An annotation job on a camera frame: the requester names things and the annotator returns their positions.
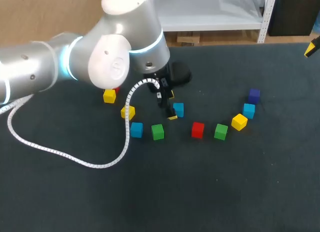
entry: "yellow object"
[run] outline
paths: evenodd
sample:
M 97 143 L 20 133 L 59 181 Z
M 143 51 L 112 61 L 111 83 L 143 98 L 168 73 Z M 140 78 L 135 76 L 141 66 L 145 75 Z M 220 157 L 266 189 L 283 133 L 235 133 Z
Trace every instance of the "yellow object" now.
M 244 115 L 238 114 L 236 115 L 236 117 L 232 119 L 231 126 L 236 130 L 240 131 L 247 125 L 247 122 L 248 119 L 244 117 Z
M 316 48 L 316 46 L 315 46 L 313 43 L 310 43 L 310 44 L 309 44 L 309 47 L 308 47 L 308 49 L 306 50 L 306 52 L 305 52 L 304 55 L 307 57 L 307 53 L 310 52 L 311 50 L 315 49 L 315 48 Z
M 177 116 L 177 115 L 175 115 L 175 116 L 169 117 L 168 119 L 170 119 L 170 120 L 174 120 L 174 119 L 177 119 L 177 118 L 178 118 L 178 116 Z
M 170 97 L 169 99 L 175 98 L 175 94 L 174 94 L 174 91 L 173 91 L 173 90 L 171 90 L 171 93 L 172 93 L 172 97 Z
M 105 90 L 103 93 L 103 101 L 105 103 L 115 103 L 116 91 L 115 90 Z
M 126 106 L 121 109 L 121 117 L 125 118 Z M 133 106 L 129 106 L 129 120 L 131 120 L 136 114 L 136 109 Z

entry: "white shelf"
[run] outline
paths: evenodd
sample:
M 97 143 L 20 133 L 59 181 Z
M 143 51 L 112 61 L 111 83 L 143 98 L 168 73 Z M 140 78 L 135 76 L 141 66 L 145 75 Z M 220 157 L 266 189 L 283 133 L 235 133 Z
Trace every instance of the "white shelf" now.
M 155 0 L 165 32 L 259 30 L 256 0 Z

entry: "red cube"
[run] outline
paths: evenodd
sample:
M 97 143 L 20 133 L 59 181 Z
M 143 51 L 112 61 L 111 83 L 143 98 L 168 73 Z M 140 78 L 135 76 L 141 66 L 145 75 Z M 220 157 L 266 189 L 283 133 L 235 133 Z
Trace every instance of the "red cube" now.
M 192 126 L 192 138 L 202 138 L 204 135 L 205 124 L 194 122 Z

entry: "white cable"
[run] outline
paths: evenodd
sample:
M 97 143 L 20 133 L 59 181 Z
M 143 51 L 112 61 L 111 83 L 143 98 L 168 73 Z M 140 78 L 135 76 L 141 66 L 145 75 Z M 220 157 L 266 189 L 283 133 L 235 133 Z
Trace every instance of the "white cable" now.
M 29 99 L 30 99 L 32 96 L 33 96 L 33 95 L 29 95 L 29 96 L 27 96 L 27 97 L 17 99 L 17 100 L 15 100 L 15 101 L 13 101 L 12 103 L 3 106 L 2 108 L 0 108 L 0 114 L 9 111 L 11 108 L 14 108 L 16 105 L 18 105 L 18 104 L 19 104 L 21 101 L 23 101 L 24 99 L 26 99 L 26 98 L 29 98 Z
M 131 100 L 131 97 L 133 95 L 133 93 L 135 92 L 135 90 L 140 87 L 142 84 L 145 84 L 145 83 L 153 83 L 154 86 L 159 89 L 160 88 L 160 85 L 159 85 L 159 82 L 156 81 L 155 79 L 151 79 L 151 78 L 148 78 L 148 79 L 143 79 L 141 81 L 139 81 L 138 83 L 136 83 L 130 90 L 128 96 L 126 97 L 126 101 L 125 101 L 125 143 L 124 143 L 124 147 L 123 147 L 123 150 L 121 152 L 121 154 L 119 155 L 118 158 L 116 158 L 114 161 L 110 162 L 110 163 L 107 163 L 107 164 L 92 164 L 92 163 L 87 163 L 83 160 L 80 160 L 76 157 L 73 157 L 67 153 L 63 153 L 61 151 L 58 151 L 58 150 L 55 150 L 55 149 L 51 149 L 51 148 L 47 148 L 47 147 L 43 147 L 41 145 L 38 145 L 38 144 L 35 144 L 35 143 L 32 143 L 32 142 L 29 142 L 23 138 L 21 138 L 19 135 L 17 135 L 17 133 L 14 131 L 14 128 L 12 127 L 12 118 L 14 116 L 14 114 L 17 112 L 17 110 L 23 106 L 31 97 L 31 96 L 28 96 L 26 98 L 23 98 L 23 99 L 20 99 L 20 101 L 18 102 L 18 104 L 16 105 L 16 107 L 10 112 L 9 114 L 9 117 L 8 117 L 8 120 L 7 120 L 7 125 L 8 125 L 8 128 L 9 128 L 9 131 L 10 133 L 17 139 L 19 140 L 21 143 L 24 143 L 25 145 L 27 146 L 30 146 L 30 147 L 34 147 L 36 149 L 40 149 L 40 150 L 43 150 L 43 151 L 46 151 L 46 152 L 49 152 L 49 153 L 54 153 L 56 155 L 59 155 L 59 156 L 62 156 L 62 157 L 65 157 L 67 159 L 70 159 L 76 163 L 79 163 L 81 165 L 84 165 L 86 167 L 89 167 L 89 168 L 109 168 L 113 165 L 115 165 L 116 163 L 118 163 L 122 158 L 123 156 L 125 155 L 127 149 L 128 149 L 128 146 L 129 146 L 129 140 L 130 140 L 130 124 L 129 124 L 129 105 L 130 105 L 130 100 Z

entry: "dark blue cube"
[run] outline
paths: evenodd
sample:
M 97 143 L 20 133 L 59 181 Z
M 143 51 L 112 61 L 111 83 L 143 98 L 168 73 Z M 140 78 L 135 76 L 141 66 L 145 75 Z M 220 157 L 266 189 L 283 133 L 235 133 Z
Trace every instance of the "dark blue cube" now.
M 260 100 L 260 90 L 250 89 L 248 103 L 257 104 Z
M 130 128 L 130 134 L 132 138 L 142 138 L 144 132 L 144 125 L 142 123 L 132 123 Z

